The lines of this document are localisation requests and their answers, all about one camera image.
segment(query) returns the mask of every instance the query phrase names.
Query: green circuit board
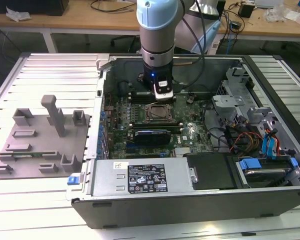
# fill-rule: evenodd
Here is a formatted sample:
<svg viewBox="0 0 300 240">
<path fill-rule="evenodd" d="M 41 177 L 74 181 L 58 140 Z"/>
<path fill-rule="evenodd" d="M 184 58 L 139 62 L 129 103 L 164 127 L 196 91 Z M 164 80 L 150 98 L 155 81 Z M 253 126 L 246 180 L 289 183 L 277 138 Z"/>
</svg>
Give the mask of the green circuit board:
<svg viewBox="0 0 300 240">
<path fill-rule="evenodd" d="M 179 134 L 171 134 L 169 144 L 136 146 L 127 137 L 131 133 L 129 124 L 131 122 L 147 123 L 146 109 L 158 105 L 160 103 L 131 104 L 128 98 L 124 97 L 113 104 L 113 107 L 110 108 L 111 112 L 108 114 L 110 159 L 179 157 L 175 154 L 175 148 L 188 148 L 193 153 L 213 151 L 213 145 L 207 136 L 206 127 L 200 118 L 203 101 L 187 104 L 187 97 L 183 95 L 178 95 L 174 103 L 162 104 L 162 109 L 168 109 L 169 122 L 182 123 L 182 126 L 180 126 L 182 131 Z M 159 115 L 156 115 L 159 113 L 152 112 L 152 118 L 154 118 L 152 123 L 160 123 Z M 160 123 L 160 129 L 169 131 L 168 128 L 165 128 L 164 122 Z"/>
</svg>

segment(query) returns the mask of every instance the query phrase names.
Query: floor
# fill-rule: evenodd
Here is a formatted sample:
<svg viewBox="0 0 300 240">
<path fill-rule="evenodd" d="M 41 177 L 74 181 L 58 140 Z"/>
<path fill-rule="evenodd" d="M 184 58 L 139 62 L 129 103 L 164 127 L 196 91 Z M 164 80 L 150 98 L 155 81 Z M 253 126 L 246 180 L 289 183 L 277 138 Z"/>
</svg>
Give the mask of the floor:
<svg viewBox="0 0 300 240">
<path fill-rule="evenodd" d="M 21 49 L 22 52 L 47 53 L 46 44 L 40 33 L 9 33 L 8 37 Z M 90 35 L 90 45 L 85 44 L 82 34 L 54 34 L 56 45 L 60 53 L 126 53 L 132 38 L 120 39 L 115 46 L 110 46 L 111 35 Z M 265 50 L 260 46 L 263 42 L 254 40 L 238 40 L 231 48 L 232 55 L 280 55 L 288 65 L 300 73 L 300 42 L 289 42 L 285 49 L 282 43 L 270 41 Z M 140 48 L 140 43 L 134 45 L 132 52 Z M 227 43 L 221 46 L 217 54 L 226 54 Z M 0 86 L 18 59 L 18 50 L 0 34 Z"/>
</svg>

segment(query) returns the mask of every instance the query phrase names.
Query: white paper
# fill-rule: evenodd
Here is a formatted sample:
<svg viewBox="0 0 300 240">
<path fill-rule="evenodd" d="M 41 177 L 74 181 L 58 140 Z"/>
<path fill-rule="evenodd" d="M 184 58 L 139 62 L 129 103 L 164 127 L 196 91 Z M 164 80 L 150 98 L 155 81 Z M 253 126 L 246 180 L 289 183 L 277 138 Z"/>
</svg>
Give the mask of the white paper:
<svg viewBox="0 0 300 240">
<path fill-rule="evenodd" d="M 127 169 L 129 162 L 127 161 L 115 161 L 113 162 L 113 169 Z"/>
<path fill-rule="evenodd" d="M 300 12 L 290 10 L 284 17 L 295 21 L 298 17 L 300 17 Z"/>
<path fill-rule="evenodd" d="M 7 13 L 5 14 L 8 18 L 19 22 L 22 20 L 29 20 L 31 19 L 30 13 L 29 12 L 18 12 L 18 11 L 13 11 L 9 8 L 6 7 Z"/>
</svg>

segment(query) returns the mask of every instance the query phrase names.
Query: black box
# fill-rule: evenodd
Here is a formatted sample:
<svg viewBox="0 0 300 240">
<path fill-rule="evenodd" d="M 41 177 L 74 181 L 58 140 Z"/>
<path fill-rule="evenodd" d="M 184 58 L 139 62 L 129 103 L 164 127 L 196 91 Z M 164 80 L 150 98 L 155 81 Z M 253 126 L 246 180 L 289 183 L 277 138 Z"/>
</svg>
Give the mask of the black box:
<svg viewBox="0 0 300 240">
<path fill-rule="evenodd" d="M 238 15 L 242 18 L 250 18 L 255 7 L 256 5 L 254 4 L 242 3 L 239 8 Z"/>
<path fill-rule="evenodd" d="M 7 12 L 6 6 L 17 12 L 62 16 L 69 0 L 0 0 L 0 14 Z"/>
</svg>

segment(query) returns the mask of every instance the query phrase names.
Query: power adapter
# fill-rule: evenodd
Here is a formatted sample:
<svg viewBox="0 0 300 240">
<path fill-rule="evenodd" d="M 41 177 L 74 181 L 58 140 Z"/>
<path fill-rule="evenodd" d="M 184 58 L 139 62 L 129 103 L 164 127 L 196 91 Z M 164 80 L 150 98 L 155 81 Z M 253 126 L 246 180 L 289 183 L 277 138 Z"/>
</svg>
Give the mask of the power adapter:
<svg viewBox="0 0 300 240">
<path fill-rule="evenodd" d="M 239 30 L 241 28 L 241 22 L 238 21 L 231 21 L 230 22 L 230 28 L 233 30 Z"/>
</svg>

